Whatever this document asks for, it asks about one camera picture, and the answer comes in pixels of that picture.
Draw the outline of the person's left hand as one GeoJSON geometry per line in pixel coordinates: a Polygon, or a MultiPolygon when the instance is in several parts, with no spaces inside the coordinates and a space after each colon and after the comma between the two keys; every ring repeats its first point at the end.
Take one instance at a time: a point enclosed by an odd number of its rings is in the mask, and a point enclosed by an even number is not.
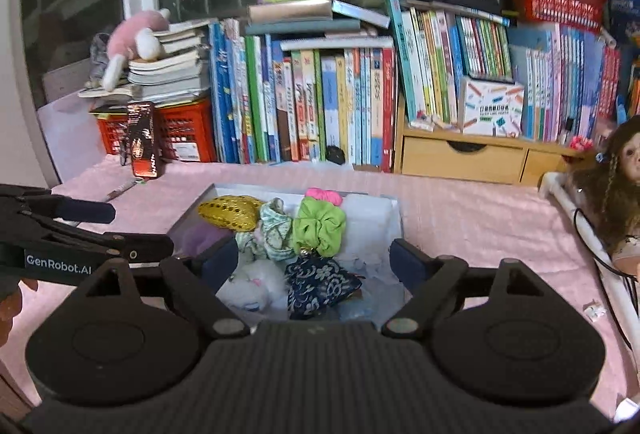
{"type": "Polygon", "coordinates": [[[0,304],[0,346],[6,345],[13,328],[14,319],[23,308],[22,288],[17,287],[0,304]]]}

